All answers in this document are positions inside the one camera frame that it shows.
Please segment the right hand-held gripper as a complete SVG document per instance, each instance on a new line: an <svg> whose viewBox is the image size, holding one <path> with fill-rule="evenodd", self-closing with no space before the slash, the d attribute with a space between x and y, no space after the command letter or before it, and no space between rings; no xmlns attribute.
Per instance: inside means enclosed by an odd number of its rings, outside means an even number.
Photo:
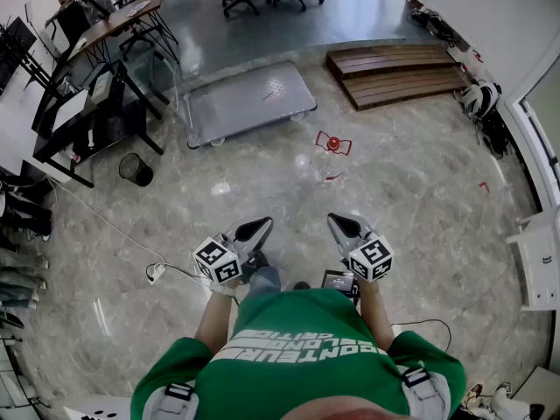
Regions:
<svg viewBox="0 0 560 420"><path fill-rule="evenodd" d="M327 226L341 247L346 247L350 238L360 237L342 254L347 262L346 267L357 278L372 283L385 277L391 270L394 251L384 235L372 232L365 218L353 213L329 213Z"/></svg>

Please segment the clear bottle with red handle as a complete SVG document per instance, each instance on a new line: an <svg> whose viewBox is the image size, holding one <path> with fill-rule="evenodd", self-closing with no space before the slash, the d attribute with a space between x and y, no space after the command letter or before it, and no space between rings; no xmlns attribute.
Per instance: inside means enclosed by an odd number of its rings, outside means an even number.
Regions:
<svg viewBox="0 0 560 420"><path fill-rule="evenodd" d="M340 179L351 160L353 142L320 130L294 161L297 175L313 183L326 184Z"/></svg>

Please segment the grey metal platform cart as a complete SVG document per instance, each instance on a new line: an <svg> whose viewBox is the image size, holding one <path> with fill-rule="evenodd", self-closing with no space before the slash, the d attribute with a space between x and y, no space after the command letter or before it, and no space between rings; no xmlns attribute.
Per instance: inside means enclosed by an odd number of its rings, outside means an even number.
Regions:
<svg viewBox="0 0 560 420"><path fill-rule="evenodd" d="M281 97L263 100L272 88L279 87L284 88ZM177 68L161 52L153 52L149 88L170 107L180 127L180 145L189 151L222 144L268 124L297 121L318 108L291 61L260 66L187 90L181 87Z"/></svg>

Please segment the person's left forearm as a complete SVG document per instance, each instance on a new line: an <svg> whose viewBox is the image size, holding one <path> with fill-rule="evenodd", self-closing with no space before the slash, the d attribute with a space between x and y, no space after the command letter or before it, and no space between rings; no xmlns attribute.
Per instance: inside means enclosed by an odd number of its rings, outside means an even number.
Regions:
<svg viewBox="0 0 560 420"><path fill-rule="evenodd" d="M218 353L228 341L231 307L238 280L225 285L226 294L212 290L194 338L207 346L212 354Z"/></svg>

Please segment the person's left leg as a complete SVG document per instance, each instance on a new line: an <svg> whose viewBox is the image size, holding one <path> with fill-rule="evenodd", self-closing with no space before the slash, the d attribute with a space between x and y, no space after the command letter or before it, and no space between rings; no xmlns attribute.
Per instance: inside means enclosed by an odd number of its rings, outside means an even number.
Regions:
<svg viewBox="0 0 560 420"><path fill-rule="evenodd" d="M280 292L282 289L278 270L273 266L263 266L248 280L248 293L245 299L268 293Z"/></svg>

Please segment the black screen device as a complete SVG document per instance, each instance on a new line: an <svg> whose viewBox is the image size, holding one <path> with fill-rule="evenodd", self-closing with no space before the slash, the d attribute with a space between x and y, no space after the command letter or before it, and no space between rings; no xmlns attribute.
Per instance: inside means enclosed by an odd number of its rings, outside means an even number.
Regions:
<svg viewBox="0 0 560 420"><path fill-rule="evenodd" d="M348 298L358 299L360 288L354 273L327 269L323 276L321 287L334 289Z"/></svg>

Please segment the black mesh waste bin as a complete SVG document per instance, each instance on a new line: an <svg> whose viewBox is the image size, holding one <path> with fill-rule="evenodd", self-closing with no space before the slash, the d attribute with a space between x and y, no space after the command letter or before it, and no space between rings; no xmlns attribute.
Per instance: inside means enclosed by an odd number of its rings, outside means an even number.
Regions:
<svg viewBox="0 0 560 420"><path fill-rule="evenodd" d="M124 156L119 164L119 175L123 179L146 187L153 180L153 170L134 152Z"/></svg>

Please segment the person's green shirt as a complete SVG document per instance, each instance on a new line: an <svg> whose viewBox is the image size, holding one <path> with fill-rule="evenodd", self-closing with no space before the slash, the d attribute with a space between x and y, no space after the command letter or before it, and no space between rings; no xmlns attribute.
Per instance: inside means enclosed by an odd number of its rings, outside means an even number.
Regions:
<svg viewBox="0 0 560 420"><path fill-rule="evenodd" d="M195 338L176 340L136 386L131 420L148 420L147 402L173 389L176 407L196 403L195 420L280 420L332 396L409 416L420 395L450 415L466 391L466 373L414 332L383 351L348 298L309 289L244 299L216 354Z"/></svg>

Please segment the brown wooden step platform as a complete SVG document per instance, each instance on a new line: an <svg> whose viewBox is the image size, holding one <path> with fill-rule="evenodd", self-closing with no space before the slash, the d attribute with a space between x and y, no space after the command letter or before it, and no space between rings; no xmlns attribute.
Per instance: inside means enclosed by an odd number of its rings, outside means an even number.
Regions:
<svg viewBox="0 0 560 420"><path fill-rule="evenodd" d="M325 66L358 110L451 93L466 86L441 45L380 45L328 52Z"/></svg>

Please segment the black side table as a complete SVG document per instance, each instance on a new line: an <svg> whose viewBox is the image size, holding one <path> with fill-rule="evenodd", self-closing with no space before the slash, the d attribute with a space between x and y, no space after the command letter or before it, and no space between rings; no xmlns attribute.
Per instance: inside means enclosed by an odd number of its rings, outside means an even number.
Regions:
<svg viewBox="0 0 560 420"><path fill-rule="evenodd" d="M95 81L107 71L114 75L109 97L95 105L91 102ZM66 177L92 188L94 184L77 174L75 167L109 147L136 136L157 154L162 155L164 150L147 132L147 115L153 114L159 120L161 114L131 79L122 61L96 66L89 75L89 84L89 88L84 88L89 92L86 109L56 131L52 132L56 113L72 96L43 112L32 156L41 164L50 165Z"/></svg>

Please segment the white cabinet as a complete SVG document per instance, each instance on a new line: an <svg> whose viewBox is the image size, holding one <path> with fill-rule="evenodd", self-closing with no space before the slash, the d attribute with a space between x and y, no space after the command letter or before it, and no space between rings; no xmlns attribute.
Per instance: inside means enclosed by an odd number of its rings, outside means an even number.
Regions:
<svg viewBox="0 0 560 420"><path fill-rule="evenodd" d="M506 239L518 248L526 287L523 311L560 310L560 206L517 222Z"/></svg>

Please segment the white and black headset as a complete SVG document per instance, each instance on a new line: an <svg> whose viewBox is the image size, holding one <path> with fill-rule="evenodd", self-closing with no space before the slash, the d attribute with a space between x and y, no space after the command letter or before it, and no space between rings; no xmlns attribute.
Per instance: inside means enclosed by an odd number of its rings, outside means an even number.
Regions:
<svg viewBox="0 0 560 420"><path fill-rule="evenodd" d="M465 115L476 121L483 119L495 108L500 96L499 85L481 80L463 89L458 100Z"/></svg>

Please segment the beige shoe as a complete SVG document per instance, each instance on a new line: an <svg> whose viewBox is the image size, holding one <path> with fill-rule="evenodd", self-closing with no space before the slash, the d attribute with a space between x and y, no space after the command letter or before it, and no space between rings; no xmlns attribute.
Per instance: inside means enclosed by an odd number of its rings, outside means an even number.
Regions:
<svg viewBox="0 0 560 420"><path fill-rule="evenodd" d="M481 398L484 389L484 384L478 382L471 386L465 394L463 399L463 407L469 410L472 406L475 406L478 400Z"/></svg>

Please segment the beige box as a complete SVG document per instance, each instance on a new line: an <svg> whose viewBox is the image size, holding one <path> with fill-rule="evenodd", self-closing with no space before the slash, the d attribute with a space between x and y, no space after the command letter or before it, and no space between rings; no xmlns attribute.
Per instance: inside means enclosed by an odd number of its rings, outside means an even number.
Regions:
<svg viewBox="0 0 560 420"><path fill-rule="evenodd" d="M107 71L97 77L91 94L93 104L99 105L109 98L113 76L111 71Z"/></svg>

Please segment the black high-back office chair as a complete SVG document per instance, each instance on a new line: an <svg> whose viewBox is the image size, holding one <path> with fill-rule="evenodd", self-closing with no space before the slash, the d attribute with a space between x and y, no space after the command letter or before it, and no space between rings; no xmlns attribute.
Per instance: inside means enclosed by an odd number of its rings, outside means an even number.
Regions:
<svg viewBox="0 0 560 420"><path fill-rule="evenodd" d="M153 47L154 42L151 40L151 32L152 32L151 28L140 30L140 29L137 29L137 28L133 27L131 29L130 37L127 38L124 42L122 42L119 45L119 49L122 52L122 60L123 61L128 60L128 54L129 54L130 50L138 42L145 42L150 47Z"/></svg>

